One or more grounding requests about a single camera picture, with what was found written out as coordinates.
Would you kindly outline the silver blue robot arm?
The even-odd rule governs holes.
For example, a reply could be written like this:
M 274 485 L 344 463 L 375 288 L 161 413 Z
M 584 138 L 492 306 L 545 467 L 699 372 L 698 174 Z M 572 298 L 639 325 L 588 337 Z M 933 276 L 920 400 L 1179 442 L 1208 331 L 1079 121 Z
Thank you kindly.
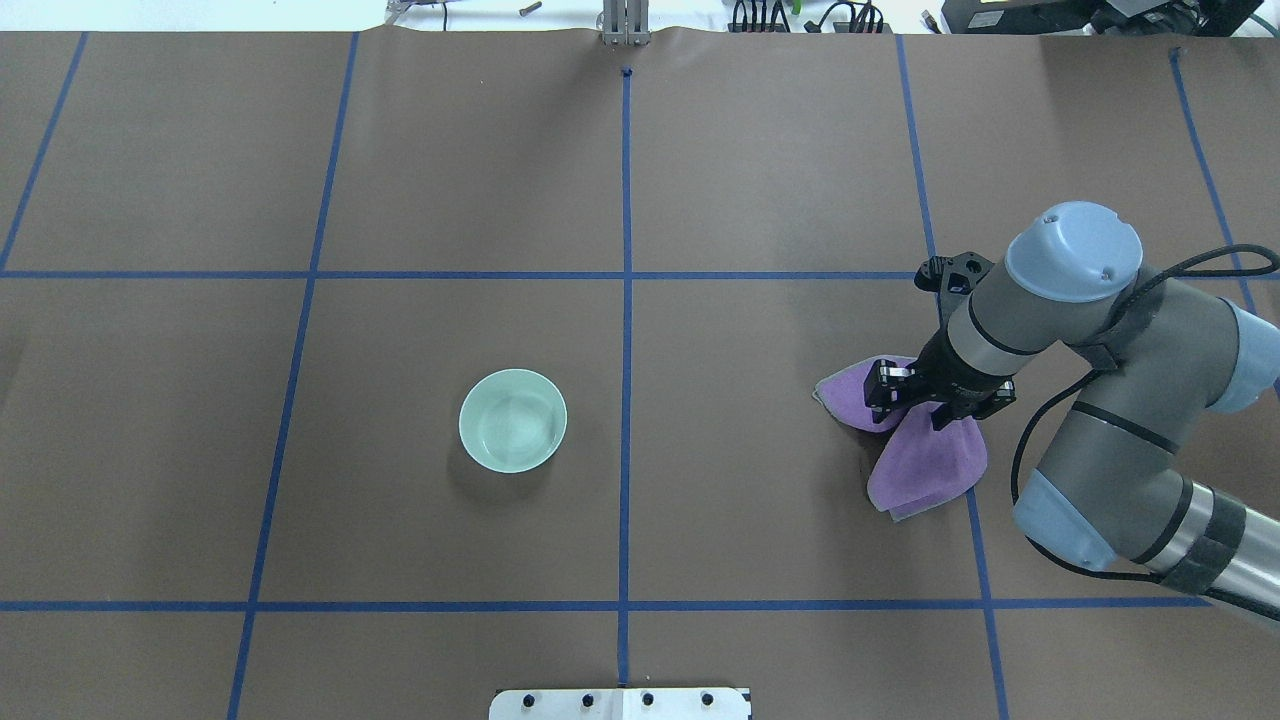
M 1010 471 L 1012 516 L 1038 553 L 1076 575 L 1160 585 L 1277 628 L 1277 520 L 1184 477 L 1175 457 L 1206 413 L 1249 407 L 1277 380 L 1277 328 L 1190 286 L 1228 278 L 1208 261 L 1275 251 L 1219 247 L 1151 266 L 1137 231 L 1097 202 L 1041 213 L 997 263 L 933 256 L 916 284 L 940 328 L 902 365 L 874 360 L 870 418 L 925 405 L 925 429 L 984 419 L 1015 375 L 1064 345 L 1089 366 L 1027 423 Z

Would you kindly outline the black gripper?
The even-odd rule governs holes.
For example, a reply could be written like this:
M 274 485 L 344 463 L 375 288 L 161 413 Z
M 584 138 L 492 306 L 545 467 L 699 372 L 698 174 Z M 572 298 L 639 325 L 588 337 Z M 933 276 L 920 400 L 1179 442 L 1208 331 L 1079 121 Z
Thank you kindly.
M 932 430 L 941 432 L 954 420 L 986 419 L 1018 398 L 1010 375 L 988 377 L 969 372 L 946 355 L 914 357 L 884 355 L 870 360 L 863 380 L 863 400 L 876 421 L 923 404 L 934 404 Z

